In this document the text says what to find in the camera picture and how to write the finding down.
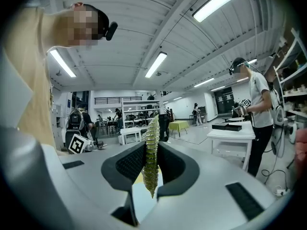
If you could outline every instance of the backpack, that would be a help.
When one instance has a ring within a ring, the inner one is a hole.
[[[79,109],[73,109],[68,116],[66,129],[81,131],[84,127],[87,127],[82,113]]]
[[[280,103],[279,94],[275,89],[272,89],[270,91],[271,100],[272,100],[272,109],[271,109],[271,115],[274,120],[274,124],[283,126],[284,122],[284,111],[283,107]]]

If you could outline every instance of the black pants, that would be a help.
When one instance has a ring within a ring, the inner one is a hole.
[[[248,173],[256,177],[261,163],[262,154],[265,151],[272,135],[273,125],[263,128],[253,127],[253,130],[256,138],[253,140],[251,146],[251,153],[248,161]]]

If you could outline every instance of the ceiling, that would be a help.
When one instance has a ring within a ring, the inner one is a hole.
[[[47,12],[74,2],[91,4],[118,23],[111,41],[91,49],[59,49],[77,75],[70,78],[52,56],[50,76],[63,91],[146,89],[191,91],[235,83],[228,74],[233,59],[257,57],[260,71],[271,64],[283,31],[284,15],[274,0],[232,0],[198,23],[192,14],[208,0],[40,0]],[[160,76],[145,78],[160,51],[167,58]]]

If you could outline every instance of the shelving unit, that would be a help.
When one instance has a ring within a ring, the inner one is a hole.
[[[294,28],[292,28],[291,33],[294,36],[294,41],[293,41],[291,47],[289,48],[288,52],[286,53],[286,55],[282,59],[281,63],[277,67],[274,67],[274,70],[275,70],[275,73],[276,73],[276,76],[277,76],[277,79],[278,79],[278,82],[279,82],[279,86],[280,86],[280,89],[281,89],[281,92],[282,92],[283,103],[285,103],[285,98],[287,98],[287,97],[300,96],[300,95],[306,95],[307,94],[306,91],[305,92],[290,93],[290,94],[284,94],[283,93],[283,86],[286,82],[292,82],[296,78],[300,77],[302,74],[307,72],[307,63],[305,63],[302,67],[297,69],[294,73],[292,73],[290,76],[288,76],[287,78],[285,78],[283,80],[279,79],[279,75],[278,75],[278,72],[277,72],[278,70],[281,70],[281,69],[284,69],[284,68],[290,66],[297,59],[299,54],[301,54],[302,52],[305,55],[305,58],[307,59],[307,51],[306,51],[306,48],[305,48],[301,38],[299,37],[299,32],[297,32],[296,30],[294,30]],[[307,117],[306,113],[303,113],[303,112],[300,112],[300,111],[285,110],[285,112],[290,112],[290,113],[298,115],[298,116]]]
[[[135,109],[135,110],[127,110],[125,111],[125,107],[131,107],[131,106],[147,106],[147,105],[158,105],[159,108],[152,108],[152,109]],[[160,114],[160,111],[163,110],[163,102],[159,100],[145,100],[145,101],[121,101],[121,110],[122,110],[122,116],[123,116],[123,127],[126,128],[126,123],[134,123],[134,122],[141,122],[143,120],[152,120],[153,118],[144,118],[144,119],[135,119],[130,121],[125,121],[126,114],[127,113],[141,113],[141,112],[147,112],[147,111],[158,111]]]
[[[298,93],[292,93],[292,94],[285,94],[283,97],[291,97],[291,96],[300,96],[300,95],[306,95],[307,92],[298,92]]]
[[[303,112],[299,112],[299,111],[294,111],[294,110],[286,110],[286,112],[290,112],[290,113],[293,113],[295,115],[299,115],[301,117],[307,118],[307,113],[303,113]]]
[[[292,79],[296,79],[298,78],[299,76],[301,76],[303,73],[305,73],[307,69],[307,63],[305,65],[303,65],[300,69],[296,70],[294,73],[292,73],[289,77],[285,78],[284,80],[281,80],[280,81],[280,84]]]

